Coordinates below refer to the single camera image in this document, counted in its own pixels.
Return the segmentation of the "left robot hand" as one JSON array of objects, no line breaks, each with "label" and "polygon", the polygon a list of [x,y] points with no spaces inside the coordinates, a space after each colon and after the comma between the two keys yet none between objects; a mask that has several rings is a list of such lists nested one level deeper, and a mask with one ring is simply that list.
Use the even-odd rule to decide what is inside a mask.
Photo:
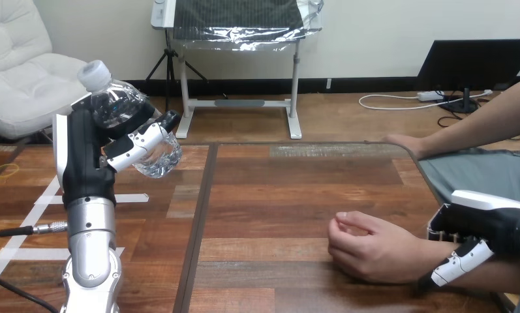
[{"label": "left robot hand", "polygon": [[94,100],[86,95],[70,114],[54,117],[54,157],[65,205],[88,197],[114,201],[117,173],[133,166],[159,179],[181,159],[172,133],[181,121],[176,111],[161,114],[148,101],[122,99],[95,108]]}]

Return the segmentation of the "person's hand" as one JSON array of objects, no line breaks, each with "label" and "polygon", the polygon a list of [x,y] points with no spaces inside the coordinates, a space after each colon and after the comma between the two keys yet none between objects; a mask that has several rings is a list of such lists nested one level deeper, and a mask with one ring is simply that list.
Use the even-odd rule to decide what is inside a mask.
[{"label": "person's hand", "polygon": [[346,274],[376,284],[417,281],[457,244],[430,241],[359,211],[339,212],[328,225],[328,253]]},{"label": "person's hand", "polygon": [[425,138],[417,138],[403,134],[389,134],[382,138],[385,143],[403,146],[413,153],[417,159],[423,159],[430,155]]}]

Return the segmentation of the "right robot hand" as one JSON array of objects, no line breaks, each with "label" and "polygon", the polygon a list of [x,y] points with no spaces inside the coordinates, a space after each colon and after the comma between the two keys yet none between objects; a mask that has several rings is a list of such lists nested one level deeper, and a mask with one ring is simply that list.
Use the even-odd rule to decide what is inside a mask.
[{"label": "right robot hand", "polygon": [[494,255],[520,257],[520,201],[456,190],[428,222],[427,238],[459,247],[417,281],[420,293],[449,284]]}]

